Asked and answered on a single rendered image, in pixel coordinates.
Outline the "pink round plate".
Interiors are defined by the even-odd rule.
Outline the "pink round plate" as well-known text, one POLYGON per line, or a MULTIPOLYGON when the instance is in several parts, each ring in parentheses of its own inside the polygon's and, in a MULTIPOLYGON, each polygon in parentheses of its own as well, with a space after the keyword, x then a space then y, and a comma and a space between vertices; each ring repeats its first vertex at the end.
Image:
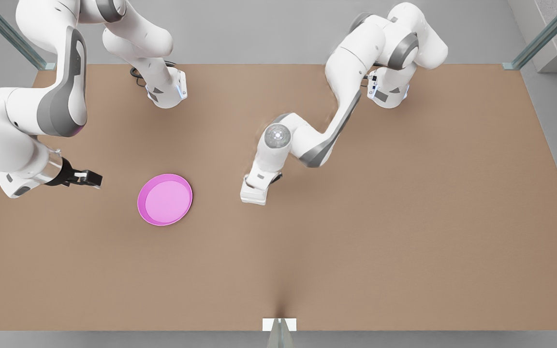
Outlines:
POLYGON ((168 226, 188 213, 193 197, 192 187, 185 178, 161 174, 143 185, 138 194, 137 209, 147 223, 168 226))

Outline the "silver frame post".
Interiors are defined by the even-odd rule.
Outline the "silver frame post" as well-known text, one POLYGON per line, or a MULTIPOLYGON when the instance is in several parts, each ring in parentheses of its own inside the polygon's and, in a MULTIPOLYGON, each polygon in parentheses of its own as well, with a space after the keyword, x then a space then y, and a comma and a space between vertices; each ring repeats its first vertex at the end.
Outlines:
POLYGON ((297 330, 297 319, 262 319, 262 331, 269 331, 266 348, 295 348, 292 331, 297 330))
POLYGON ((519 70, 532 62, 533 57, 539 53, 540 49, 544 48, 555 35, 557 35, 557 15, 547 24, 542 31, 531 42, 526 44, 526 47, 520 51, 517 57, 509 62, 502 64, 502 67, 507 70, 519 70))
POLYGON ((39 71, 53 71, 55 62, 46 62, 7 20, 0 15, 0 34, 39 71))

